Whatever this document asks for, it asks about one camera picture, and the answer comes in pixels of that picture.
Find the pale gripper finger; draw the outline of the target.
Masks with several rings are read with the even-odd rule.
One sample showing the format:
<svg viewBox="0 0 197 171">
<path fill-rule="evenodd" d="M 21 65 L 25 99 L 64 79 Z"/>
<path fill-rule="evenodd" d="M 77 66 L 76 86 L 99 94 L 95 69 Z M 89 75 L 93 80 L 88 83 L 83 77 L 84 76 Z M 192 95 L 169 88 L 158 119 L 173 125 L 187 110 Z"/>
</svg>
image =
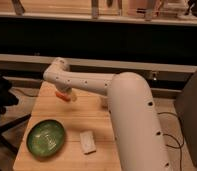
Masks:
<svg viewBox="0 0 197 171">
<path fill-rule="evenodd" d="M 71 100 L 72 100 L 73 102 L 76 101 L 76 100 L 77 100 L 76 93 L 75 93 L 75 92 L 71 92 L 71 93 L 70 93 L 70 98 L 71 98 Z"/>
</svg>

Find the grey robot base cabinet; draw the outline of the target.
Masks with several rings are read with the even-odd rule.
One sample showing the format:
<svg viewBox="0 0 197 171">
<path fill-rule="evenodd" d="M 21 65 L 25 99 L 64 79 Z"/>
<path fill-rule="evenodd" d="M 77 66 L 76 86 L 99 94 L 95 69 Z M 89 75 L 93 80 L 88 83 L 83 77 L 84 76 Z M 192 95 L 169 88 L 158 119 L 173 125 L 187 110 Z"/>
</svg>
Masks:
<svg viewBox="0 0 197 171">
<path fill-rule="evenodd" d="M 193 164 L 197 167 L 197 70 L 174 102 Z"/>
</svg>

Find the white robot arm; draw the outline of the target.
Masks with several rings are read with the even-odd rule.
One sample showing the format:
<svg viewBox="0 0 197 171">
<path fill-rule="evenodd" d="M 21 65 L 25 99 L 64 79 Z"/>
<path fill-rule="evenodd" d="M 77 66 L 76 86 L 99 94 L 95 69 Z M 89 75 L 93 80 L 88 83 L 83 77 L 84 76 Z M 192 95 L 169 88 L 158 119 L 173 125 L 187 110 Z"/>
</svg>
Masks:
<svg viewBox="0 0 197 171">
<path fill-rule="evenodd" d="M 44 71 L 45 81 L 66 93 L 73 88 L 107 98 L 122 171 L 173 171 L 147 81 L 133 72 L 71 72 L 56 58 Z"/>
</svg>

